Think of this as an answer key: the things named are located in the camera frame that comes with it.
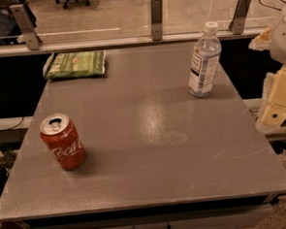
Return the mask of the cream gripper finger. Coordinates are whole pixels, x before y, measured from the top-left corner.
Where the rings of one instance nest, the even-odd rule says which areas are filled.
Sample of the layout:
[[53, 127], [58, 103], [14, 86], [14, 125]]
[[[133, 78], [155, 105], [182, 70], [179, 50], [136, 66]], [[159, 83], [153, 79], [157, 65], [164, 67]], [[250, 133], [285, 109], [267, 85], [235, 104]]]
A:
[[248, 47], [250, 49], [261, 51], [270, 50], [270, 30], [271, 26], [265, 28], [256, 38], [252, 39]]
[[262, 104], [257, 123], [269, 127], [281, 126], [286, 120], [286, 64], [276, 74], [267, 72], [262, 90]]

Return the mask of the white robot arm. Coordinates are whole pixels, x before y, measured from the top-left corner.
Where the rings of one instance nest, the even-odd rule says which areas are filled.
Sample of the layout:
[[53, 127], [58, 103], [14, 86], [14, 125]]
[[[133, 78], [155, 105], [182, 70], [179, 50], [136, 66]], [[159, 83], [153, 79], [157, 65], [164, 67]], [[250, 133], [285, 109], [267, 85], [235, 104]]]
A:
[[286, 5], [273, 24], [253, 39], [248, 47], [257, 51], [267, 49], [270, 58], [283, 64], [275, 73], [266, 73], [263, 100], [256, 126], [260, 131], [278, 128], [286, 120]]

